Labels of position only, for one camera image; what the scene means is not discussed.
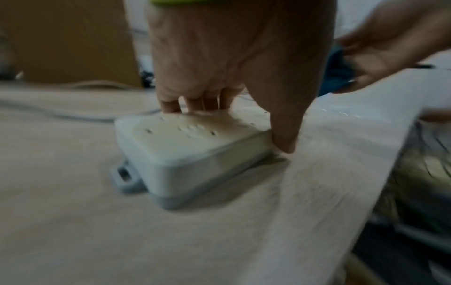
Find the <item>brown panel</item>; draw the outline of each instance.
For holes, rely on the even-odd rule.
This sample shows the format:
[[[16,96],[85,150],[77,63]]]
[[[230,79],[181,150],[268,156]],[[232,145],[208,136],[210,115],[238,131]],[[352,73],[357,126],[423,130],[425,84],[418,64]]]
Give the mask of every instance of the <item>brown panel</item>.
[[[122,0],[0,0],[0,21],[29,81],[140,86]]]

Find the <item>human hand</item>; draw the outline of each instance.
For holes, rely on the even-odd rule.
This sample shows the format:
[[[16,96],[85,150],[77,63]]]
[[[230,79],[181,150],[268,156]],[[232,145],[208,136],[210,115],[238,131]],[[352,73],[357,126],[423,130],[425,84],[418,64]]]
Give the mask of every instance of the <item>human hand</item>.
[[[335,0],[228,0],[150,5],[163,112],[228,109],[246,86],[271,114],[275,145],[295,149],[332,44]]]
[[[386,0],[351,33],[336,40],[356,69],[336,93],[364,88],[451,47],[451,1]]]

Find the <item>power strip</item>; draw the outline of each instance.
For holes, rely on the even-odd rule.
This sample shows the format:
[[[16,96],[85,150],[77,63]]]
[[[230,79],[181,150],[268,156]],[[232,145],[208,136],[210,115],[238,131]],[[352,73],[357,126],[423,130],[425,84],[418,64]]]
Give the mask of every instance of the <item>power strip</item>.
[[[115,120],[127,162],[113,169],[124,192],[147,189],[165,209],[182,206],[270,155],[269,114],[233,111],[129,116]]]

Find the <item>gray base of power strip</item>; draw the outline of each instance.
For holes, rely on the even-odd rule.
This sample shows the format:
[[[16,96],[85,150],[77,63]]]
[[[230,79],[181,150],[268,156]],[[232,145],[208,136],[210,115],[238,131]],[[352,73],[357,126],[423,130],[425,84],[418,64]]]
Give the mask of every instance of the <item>gray base of power strip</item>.
[[[251,167],[255,163],[259,162],[260,160],[270,156],[271,154],[272,154],[272,152],[267,152],[267,153],[261,154],[260,156],[255,157],[253,160],[235,167],[233,170],[223,174],[221,177],[219,177],[215,180],[209,181],[209,182],[203,184],[202,186],[195,188],[191,192],[189,192],[185,195],[182,195],[182,196],[178,196],[178,197],[162,197],[162,196],[153,194],[151,190],[146,188],[146,186],[144,185],[144,182],[142,181],[141,176],[139,175],[137,170],[127,160],[124,161],[119,166],[111,169],[109,173],[110,173],[111,179],[113,181],[113,184],[123,194],[136,194],[136,193],[148,191],[150,193],[150,196],[152,197],[152,199],[155,202],[157,202],[157,204],[160,207],[162,207],[163,209],[166,209],[166,210],[176,210],[176,209],[182,207],[183,205],[185,205],[186,203],[188,203],[189,201],[193,200],[200,194],[211,190],[213,187],[234,177],[235,175],[246,170],[247,168]]]

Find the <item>blue object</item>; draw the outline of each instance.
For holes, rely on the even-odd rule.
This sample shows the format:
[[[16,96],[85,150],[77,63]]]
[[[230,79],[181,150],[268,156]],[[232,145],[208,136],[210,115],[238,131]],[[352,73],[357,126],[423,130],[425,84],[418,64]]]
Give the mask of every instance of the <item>blue object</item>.
[[[334,45],[327,60],[318,97],[348,86],[352,79],[354,79],[354,70],[344,61],[343,49],[341,46]]]

